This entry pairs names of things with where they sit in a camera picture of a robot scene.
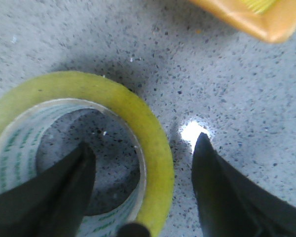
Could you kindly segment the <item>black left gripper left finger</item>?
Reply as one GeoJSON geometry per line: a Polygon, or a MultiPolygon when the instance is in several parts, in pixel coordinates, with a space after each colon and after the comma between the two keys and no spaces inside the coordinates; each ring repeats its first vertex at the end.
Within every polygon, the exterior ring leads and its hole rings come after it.
{"type": "Polygon", "coordinates": [[[96,156],[87,143],[0,194],[0,237],[74,237],[89,205],[96,156]]]}

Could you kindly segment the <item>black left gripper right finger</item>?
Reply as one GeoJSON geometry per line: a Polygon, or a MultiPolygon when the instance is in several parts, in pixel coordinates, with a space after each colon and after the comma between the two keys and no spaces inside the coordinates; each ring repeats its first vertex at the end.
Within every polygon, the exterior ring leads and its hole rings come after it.
{"type": "Polygon", "coordinates": [[[205,237],[296,237],[296,207],[226,162],[207,134],[197,138],[191,180],[205,237]]]}

